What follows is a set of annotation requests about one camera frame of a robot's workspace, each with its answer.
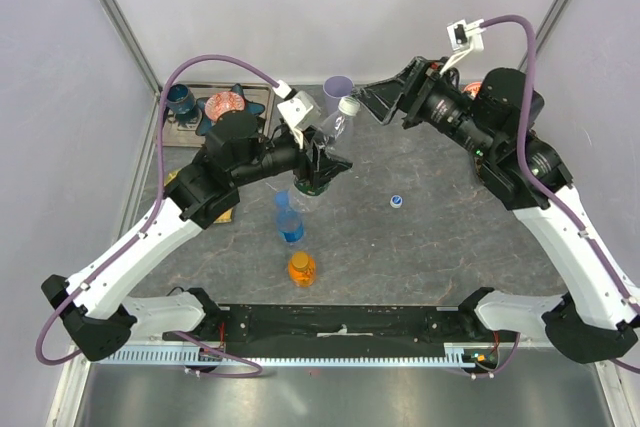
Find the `green label water bottle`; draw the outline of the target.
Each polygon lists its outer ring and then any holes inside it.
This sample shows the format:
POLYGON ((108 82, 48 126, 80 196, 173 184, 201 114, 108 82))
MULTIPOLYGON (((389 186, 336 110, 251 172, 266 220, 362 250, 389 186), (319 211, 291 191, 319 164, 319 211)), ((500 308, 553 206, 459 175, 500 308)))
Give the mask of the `green label water bottle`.
MULTIPOLYGON (((323 123, 315 129, 311 141, 316 142, 326 149, 326 153, 332 156, 340 156, 349 159, 351 153, 351 139, 354 134, 355 117, 341 113, 338 109, 329 115, 323 123)), ((299 189, 299 168, 294 171, 294 186, 299 189)), ((308 192, 312 195, 323 192, 308 192)))

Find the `white green bottle cap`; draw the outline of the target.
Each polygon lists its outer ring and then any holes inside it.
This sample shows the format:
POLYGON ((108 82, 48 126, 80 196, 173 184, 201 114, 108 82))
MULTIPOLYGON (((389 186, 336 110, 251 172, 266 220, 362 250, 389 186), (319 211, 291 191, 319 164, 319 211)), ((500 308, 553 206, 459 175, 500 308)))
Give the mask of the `white green bottle cap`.
POLYGON ((351 97, 342 97, 338 103, 338 110, 348 116, 355 117, 360 110, 360 102, 351 97))

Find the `blue label water bottle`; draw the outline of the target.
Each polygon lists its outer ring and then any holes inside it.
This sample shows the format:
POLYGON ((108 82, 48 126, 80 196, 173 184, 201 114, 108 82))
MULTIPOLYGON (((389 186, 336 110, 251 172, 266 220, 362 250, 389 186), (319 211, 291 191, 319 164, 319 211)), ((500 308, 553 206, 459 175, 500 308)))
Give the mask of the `blue label water bottle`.
POLYGON ((300 241, 304 236, 303 220, 301 215, 291 207, 288 192, 277 192, 274 203, 276 228, 282 239, 289 244, 300 241))

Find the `clear plastic bottle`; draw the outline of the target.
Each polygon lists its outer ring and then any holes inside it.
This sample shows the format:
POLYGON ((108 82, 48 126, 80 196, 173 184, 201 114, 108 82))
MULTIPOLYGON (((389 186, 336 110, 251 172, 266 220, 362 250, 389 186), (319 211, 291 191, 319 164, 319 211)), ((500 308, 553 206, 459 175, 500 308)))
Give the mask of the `clear plastic bottle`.
POLYGON ((312 195, 299 190, 296 186, 291 186, 288 190, 288 199, 289 205, 294 211, 300 214, 307 214, 319 209, 322 195, 312 195))

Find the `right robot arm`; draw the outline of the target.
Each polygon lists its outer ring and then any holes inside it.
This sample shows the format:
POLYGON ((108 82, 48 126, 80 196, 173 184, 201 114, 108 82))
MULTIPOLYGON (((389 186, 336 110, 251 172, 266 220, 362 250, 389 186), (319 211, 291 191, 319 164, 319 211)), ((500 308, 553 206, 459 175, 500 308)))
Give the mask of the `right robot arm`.
POLYGON ((495 68, 470 95, 443 68, 416 57, 396 76, 352 95, 380 124, 403 113, 403 128, 428 123, 477 159, 481 184, 534 235, 568 289, 536 297, 480 288, 461 305, 460 333, 473 341, 499 330, 546 339, 580 364, 623 357, 638 342, 635 287, 611 279, 601 263, 610 256, 605 247, 591 248, 601 239, 556 150, 528 131, 525 161, 518 161, 525 74, 495 68))

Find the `blue white bottle cap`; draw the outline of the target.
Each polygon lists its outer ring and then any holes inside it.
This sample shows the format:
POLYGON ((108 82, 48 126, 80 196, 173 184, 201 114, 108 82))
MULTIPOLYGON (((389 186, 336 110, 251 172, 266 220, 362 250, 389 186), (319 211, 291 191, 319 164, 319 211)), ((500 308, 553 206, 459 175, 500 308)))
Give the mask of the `blue white bottle cap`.
POLYGON ((393 195, 390 199, 390 206, 392 208, 398 209, 403 205, 403 198, 400 195, 393 195))

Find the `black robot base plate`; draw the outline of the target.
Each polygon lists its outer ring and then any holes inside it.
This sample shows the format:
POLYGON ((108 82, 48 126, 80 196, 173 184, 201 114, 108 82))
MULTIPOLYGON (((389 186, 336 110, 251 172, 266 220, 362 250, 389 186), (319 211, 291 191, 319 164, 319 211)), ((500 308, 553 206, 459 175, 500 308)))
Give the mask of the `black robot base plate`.
POLYGON ((501 344, 467 308, 411 305, 228 304, 190 333, 244 358, 435 357, 446 343, 501 344))

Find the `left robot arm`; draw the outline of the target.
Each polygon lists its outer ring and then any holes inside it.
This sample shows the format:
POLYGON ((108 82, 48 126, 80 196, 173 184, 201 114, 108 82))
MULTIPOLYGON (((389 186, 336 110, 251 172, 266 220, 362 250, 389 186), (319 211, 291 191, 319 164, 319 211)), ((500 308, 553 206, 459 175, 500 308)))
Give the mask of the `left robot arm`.
POLYGON ((224 114, 191 163, 161 185, 159 199, 129 232, 80 272, 43 282, 56 318, 88 360, 103 360, 132 339, 216 335, 222 312, 201 288, 145 299, 130 293, 170 253, 237 205, 240 187, 291 171, 301 186, 319 194, 351 168, 348 159, 330 153, 316 138, 314 127, 300 137, 286 124, 279 128, 278 136, 268 139, 253 114, 224 114))

